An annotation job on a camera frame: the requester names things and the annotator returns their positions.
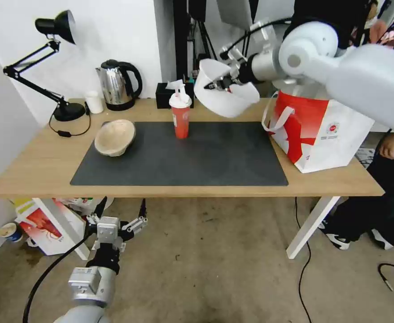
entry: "tan bowl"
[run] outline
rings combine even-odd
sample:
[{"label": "tan bowl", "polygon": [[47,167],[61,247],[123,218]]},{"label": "tan bowl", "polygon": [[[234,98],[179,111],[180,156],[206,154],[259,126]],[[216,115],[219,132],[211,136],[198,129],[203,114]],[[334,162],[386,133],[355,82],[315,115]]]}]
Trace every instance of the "tan bowl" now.
[{"label": "tan bowl", "polygon": [[102,155],[121,156],[136,135],[136,127],[129,120],[115,120],[103,125],[95,137],[95,149]]}]

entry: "tissue box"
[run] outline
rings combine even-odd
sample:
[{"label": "tissue box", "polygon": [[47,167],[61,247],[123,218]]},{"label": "tissue box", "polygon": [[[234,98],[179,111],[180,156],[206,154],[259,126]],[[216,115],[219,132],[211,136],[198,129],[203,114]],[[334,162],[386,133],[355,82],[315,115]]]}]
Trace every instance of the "tissue box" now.
[{"label": "tissue box", "polygon": [[[174,90],[166,89],[167,83],[158,83],[155,98],[157,100],[157,109],[170,109],[169,100]],[[194,84],[185,83],[185,92],[192,100],[191,108],[194,108]]]}]

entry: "printed logo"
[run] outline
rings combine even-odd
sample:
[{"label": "printed logo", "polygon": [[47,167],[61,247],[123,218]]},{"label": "printed logo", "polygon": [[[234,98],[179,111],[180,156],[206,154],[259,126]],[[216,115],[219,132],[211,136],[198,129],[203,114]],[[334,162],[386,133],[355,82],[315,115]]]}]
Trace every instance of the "printed logo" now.
[{"label": "printed logo", "polygon": [[339,123],[334,122],[334,123],[329,124],[326,132],[328,134],[335,134],[335,133],[337,133],[338,130],[339,130]]}]

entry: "red and white bag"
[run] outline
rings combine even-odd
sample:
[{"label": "red and white bag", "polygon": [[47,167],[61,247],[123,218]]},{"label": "red and white bag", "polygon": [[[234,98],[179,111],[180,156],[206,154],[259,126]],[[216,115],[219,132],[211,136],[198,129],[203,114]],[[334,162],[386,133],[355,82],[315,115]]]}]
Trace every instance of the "red and white bag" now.
[{"label": "red and white bag", "polygon": [[262,126],[302,173],[346,166],[374,121],[335,100],[292,96],[279,91],[275,109]]}]

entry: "concrete floor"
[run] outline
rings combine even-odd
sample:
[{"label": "concrete floor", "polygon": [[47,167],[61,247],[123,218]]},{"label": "concrete floor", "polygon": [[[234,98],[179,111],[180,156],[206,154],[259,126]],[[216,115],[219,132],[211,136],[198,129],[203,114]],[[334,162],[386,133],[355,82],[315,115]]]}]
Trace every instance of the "concrete floor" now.
[{"label": "concrete floor", "polygon": [[[312,199],[299,199],[299,220]],[[140,200],[116,200],[105,215],[133,219]],[[298,298],[306,248],[289,260],[297,232],[293,198],[149,199],[149,225],[121,256],[112,322],[307,322]],[[394,292],[376,271],[394,262],[367,236],[340,251],[316,232],[302,283],[314,323],[394,323]],[[0,322],[20,321],[34,282],[55,257],[36,249],[0,248]],[[71,306],[68,277],[84,266],[76,254],[53,270],[33,302],[31,322],[53,322]],[[394,268],[385,268],[394,286]]]}]

